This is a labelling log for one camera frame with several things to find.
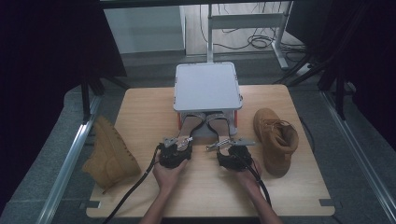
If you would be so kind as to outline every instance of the white box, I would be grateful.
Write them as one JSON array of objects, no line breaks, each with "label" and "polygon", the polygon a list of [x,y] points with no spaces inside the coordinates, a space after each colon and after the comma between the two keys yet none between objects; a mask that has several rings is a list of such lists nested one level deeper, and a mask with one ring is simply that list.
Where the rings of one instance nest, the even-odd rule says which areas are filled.
[{"label": "white box", "polygon": [[181,114],[224,113],[230,121],[230,134],[236,134],[236,111],[242,108],[243,100],[233,63],[178,65],[174,99],[174,109]]}]

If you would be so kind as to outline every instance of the wooden board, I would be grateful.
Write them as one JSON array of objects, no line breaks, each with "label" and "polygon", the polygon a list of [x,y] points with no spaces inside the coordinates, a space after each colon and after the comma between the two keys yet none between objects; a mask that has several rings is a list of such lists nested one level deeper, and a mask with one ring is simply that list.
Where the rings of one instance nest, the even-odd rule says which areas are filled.
[{"label": "wooden board", "polygon": [[[292,155],[288,173],[275,178],[263,168],[262,180],[271,195],[274,210],[280,216],[330,216],[333,206],[321,206],[319,200],[330,199],[317,162],[304,134],[303,126],[287,88],[283,85],[240,86],[244,97],[238,110],[236,137],[253,139],[248,147],[263,168],[262,144],[253,130],[253,117],[262,107],[272,108],[281,119],[296,128],[300,144]],[[173,109],[173,88],[130,89],[125,93],[116,128],[144,172],[155,147],[165,136],[177,136],[177,113]],[[184,170],[175,194],[164,212],[165,217],[255,217],[256,211],[234,177],[219,167],[216,151],[205,146],[215,138],[195,139],[192,159]],[[125,192],[137,181],[130,178],[102,194],[95,186],[91,201],[99,208],[87,208],[89,217],[107,217]],[[117,217],[142,217],[158,193],[152,174],[124,203]]]}]

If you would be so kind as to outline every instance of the brown boot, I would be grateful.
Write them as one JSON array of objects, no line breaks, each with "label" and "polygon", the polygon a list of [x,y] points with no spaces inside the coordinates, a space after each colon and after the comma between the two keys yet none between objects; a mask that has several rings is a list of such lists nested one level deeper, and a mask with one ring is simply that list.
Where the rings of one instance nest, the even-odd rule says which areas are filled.
[{"label": "brown boot", "polygon": [[89,173],[105,193],[121,180],[139,175],[140,167],[107,119],[98,117],[93,127],[96,133],[93,152],[82,170]]},{"label": "brown boot", "polygon": [[290,168],[291,154],[299,142],[296,130],[270,108],[256,112],[253,126],[262,142],[265,169],[274,176],[285,175]]}]

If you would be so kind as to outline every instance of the wire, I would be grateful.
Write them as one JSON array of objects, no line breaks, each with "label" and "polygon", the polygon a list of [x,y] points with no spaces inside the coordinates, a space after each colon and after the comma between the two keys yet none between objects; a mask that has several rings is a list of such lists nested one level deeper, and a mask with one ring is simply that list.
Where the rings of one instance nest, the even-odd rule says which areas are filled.
[{"label": "wire", "polygon": [[237,153],[233,153],[233,155],[240,160],[242,163],[244,163],[244,165],[249,169],[249,171],[253,174],[254,178],[256,178],[256,181],[259,183],[260,187],[262,187],[262,191],[264,192],[265,195],[265,199],[267,200],[268,204],[272,207],[272,203],[271,203],[271,198],[270,198],[270,194],[268,193],[268,189],[267,187],[265,187],[264,182],[262,182],[262,178],[259,175],[258,169],[256,167],[256,164],[254,163],[254,160],[252,160],[252,163],[254,165],[254,168],[256,169],[256,171],[253,170],[253,168],[251,168],[251,165],[247,164],[244,159],[242,159]]},{"label": "wire", "polygon": [[154,155],[152,157],[151,163],[148,166],[148,169],[146,170],[146,172],[143,174],[142,177],[140,177],[140,179],[128,190],[128,192],[126,192],[126,194],[122,197],[122,199],[120,200],[119,204],[117,204],[116,208],[114,208],[113,212],[106,218],[106,220],[103,222],[104,224],[108,223],[111,218],[113,218],[116,213],[119,211],[119,209],[121,208],[121,206],[125,203],[125,201],[128,199],[128,197],[132,194],[132,192],[134,192],[137,187],[140,186],[140,184],[146,179],[146,177],[149,175],[149,172],[151,171],[152,167],[154,166],[155,162],[155,157],[157,155],[157,151],[160,148],[159,144],[154,151]]},{"label": "wire", "polygon": [[[204,29],[203,29],[203,25],[202,25],[202,5],[200,5],[199,14],[200,14],[201,34],[202,34],[202,37],[203,37],[204,41],[207,43],[208,41],[207,41],[206,38],[205,38]],[[239,30],[239,29],[232,29],[231,31],[224,31],[223,29],[221,29],[221,31],[222,31],[223,33],[225,33],[225,34],[232,33],[232,32],[237,31],[237,30]],[[276,38],[276,32],[275,32],[275,30],[273,30],[273,31],[274,31],[274,36],[273,36],[273,37],[269,37],[269,36],[267,36],[267,35],[256,35],[256,33],[258,32],[258,30],[259,30],[259,28],[256,28],[255,31],[254,31],[254,33],[253,33],[253,35],[251,35],[251,36],[249,36],[249,37],[247,38],[247,44],[246,44],[245,46],[233,48],[233,47],[225,46],[225,45],[218,44],[218,43],[214,43],[213,45],[214,45],[214,46],[223,47],[223,48],[226,48],[226,49],[245,49],[245,48],[247,48],[248,46],[252,46],[252,47],[255,48],[255,49],[265,49],[265,48],[268,48],[268,47],[271,45],[272,41],[274,41],[275,38]]]},{"label": "wire", "polygon": [[306,123],[304,122],[303,118],[302,117],[299,117],[299,118],[300,118],[301,123],[304,125],[306,131],[308,132],[309,137],[311,138],[312,153],[315,154],[315,139],[314,139],[314,135],[309,130],[308,125],[306,125]]}]

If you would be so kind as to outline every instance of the metal clamp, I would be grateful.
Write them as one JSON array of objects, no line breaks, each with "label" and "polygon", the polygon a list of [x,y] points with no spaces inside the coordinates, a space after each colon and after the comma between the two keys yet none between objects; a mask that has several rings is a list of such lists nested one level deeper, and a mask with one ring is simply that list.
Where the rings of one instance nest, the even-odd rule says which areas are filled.
[{"label": "metal clamp", "polygon": [[254,146],[256,142],[245,138],[239,138],[238,140],[232,140],[230,144],[233,146]]},{"label": "metal clamp", "polygon": [[220,142],[216,142],[210,146],[207,146],[206,150],[209,151],[209,150],[213,149],[214,147],[220,147],[225,144],[230,144],[232,146],[254,146],[254,145],[256,145],[256,142],[247,140],[245,138],[239,138],[238,140],[233,140],[233,139],[227,138]]},{"label": "metal clamp", "polygon": [[177,138],[173,137],[173,138],[167,138],[165,137],[163,139],[163,144],[165,145],[165,147],[170,147],[173,144],[175,144],[177,142]]}]

